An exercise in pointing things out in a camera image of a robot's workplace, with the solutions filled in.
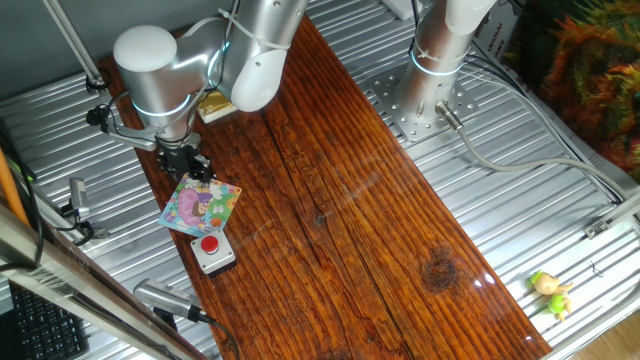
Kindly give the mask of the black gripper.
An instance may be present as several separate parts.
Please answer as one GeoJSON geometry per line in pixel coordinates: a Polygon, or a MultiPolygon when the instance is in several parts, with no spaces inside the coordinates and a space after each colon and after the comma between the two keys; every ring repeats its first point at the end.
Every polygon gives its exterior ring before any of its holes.
{"type": "Polygon", "coordinates": [[[213,172],[210,159],[191,145],[176,149],[161,147],[157,160],[165,173],[178,178],[180,184],[210,182],[217,175],[213,172]]]}

